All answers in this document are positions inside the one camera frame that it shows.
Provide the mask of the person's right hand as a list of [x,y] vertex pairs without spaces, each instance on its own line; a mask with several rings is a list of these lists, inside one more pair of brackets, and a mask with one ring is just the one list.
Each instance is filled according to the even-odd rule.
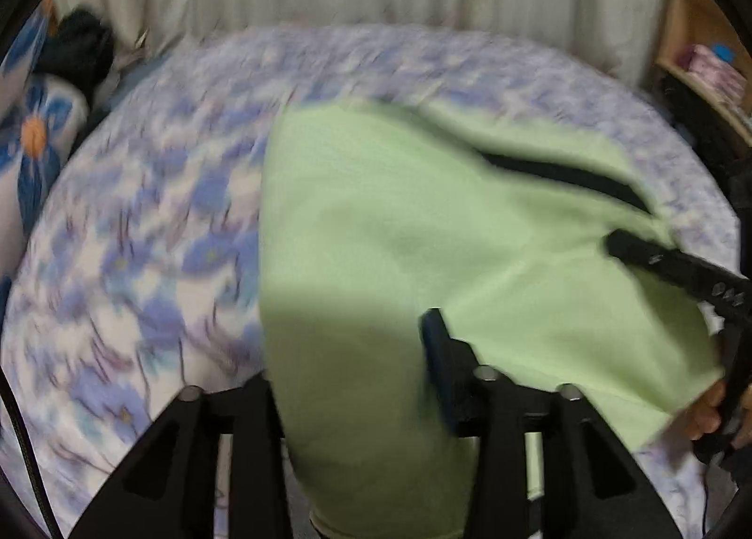
[[720,414],[718,408],[724,395],[725,383],[723,380],[719,380],[689,406],[686,412],[684,432],[691,441],[700,440],[702,436],[709,435],[719,428]]

